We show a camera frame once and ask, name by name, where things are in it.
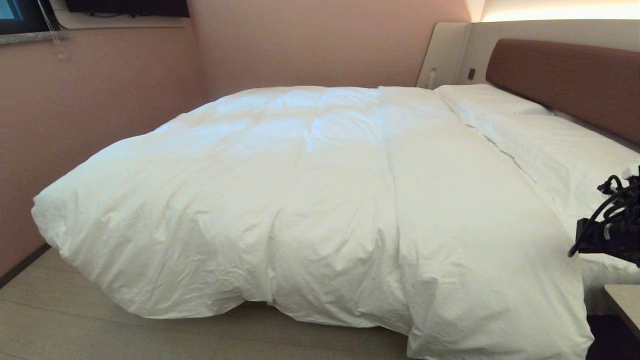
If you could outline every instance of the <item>window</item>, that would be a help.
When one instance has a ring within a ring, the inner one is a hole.
[[[48,0],[0,0],[0,35],[48,31],[40,3],[54,29],[58,29]]]

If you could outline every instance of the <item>baseboard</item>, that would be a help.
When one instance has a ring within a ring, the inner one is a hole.
[[[31,265],[32,262],[36,261],[42,254],[47,252],[47,250],[51,249],[51,246],[47,243],[44,243],[41,247],[37,248],[34,252],[30,253],[26,258],[24,258],[18,265],[15,265],[11,270],[9,270],[6,274],[0,277],[0,289],[7,285],[14,277],[18,276],[27,266]]]

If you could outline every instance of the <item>nightstand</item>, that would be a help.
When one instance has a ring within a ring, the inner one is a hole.
[[[605,285],[616,310],[640,340],[640,285]]]

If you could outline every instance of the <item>window sill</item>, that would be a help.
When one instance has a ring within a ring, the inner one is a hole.
[[[56,31],[56,35],[58,36],[58,38],[69,37],[66,31]],[[0,35],[0,45],[43,40],[53,40],[53,35],[48,31],[43,31],[41,33]]]

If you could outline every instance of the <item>bed frame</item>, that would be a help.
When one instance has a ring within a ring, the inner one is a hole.
[[[486,79],[640,145],[640,52],[500,39]]]

